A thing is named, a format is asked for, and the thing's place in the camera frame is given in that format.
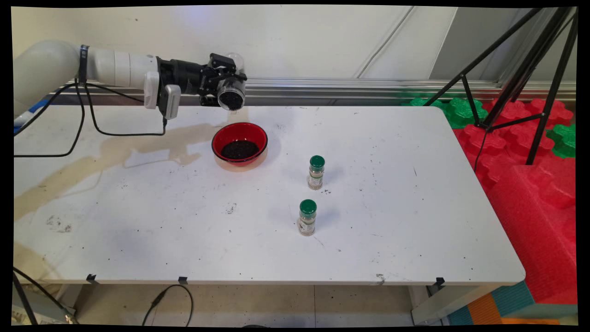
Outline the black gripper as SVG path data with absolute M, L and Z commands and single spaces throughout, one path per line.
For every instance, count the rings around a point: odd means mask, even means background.
M 236 78 L 244 82 L 246 74 L 238 70 L 233 58 L 211 53 L 206 65 L 179 59 L 156 57 L 159 74 L 159 97 L 164 96 L 166 85 L 177 85 L 184 95 L 199 96 L 201 107 L 220 107 L 217 82 L 226 78 Z

